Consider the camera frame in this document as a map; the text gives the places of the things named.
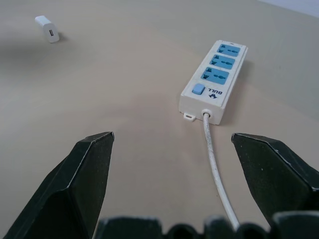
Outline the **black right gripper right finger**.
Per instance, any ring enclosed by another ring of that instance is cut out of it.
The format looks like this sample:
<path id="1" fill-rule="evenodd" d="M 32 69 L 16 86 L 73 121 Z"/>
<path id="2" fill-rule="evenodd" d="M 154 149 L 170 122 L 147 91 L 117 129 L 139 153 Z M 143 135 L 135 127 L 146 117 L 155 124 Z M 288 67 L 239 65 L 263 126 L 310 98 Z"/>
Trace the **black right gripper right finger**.
<path id="1" fill-rule="evenodd" d="M 319 209 L 319 172 L 283 142 L 260 135 L 232 134 L 250 193 L 265 219 L 286 211 Z"/>

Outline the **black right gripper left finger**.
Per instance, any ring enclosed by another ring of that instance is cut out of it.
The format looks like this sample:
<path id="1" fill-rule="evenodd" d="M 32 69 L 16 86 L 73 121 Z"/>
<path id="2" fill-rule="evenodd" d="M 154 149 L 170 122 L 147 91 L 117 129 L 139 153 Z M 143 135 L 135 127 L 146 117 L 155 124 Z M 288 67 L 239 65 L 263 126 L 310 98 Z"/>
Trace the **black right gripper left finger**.
<path id="1" fill-rule="evenodd" d="M 90 239 L 105 198 L 113 132 L 77 142 L 45 177 L 6 239 Z"/>

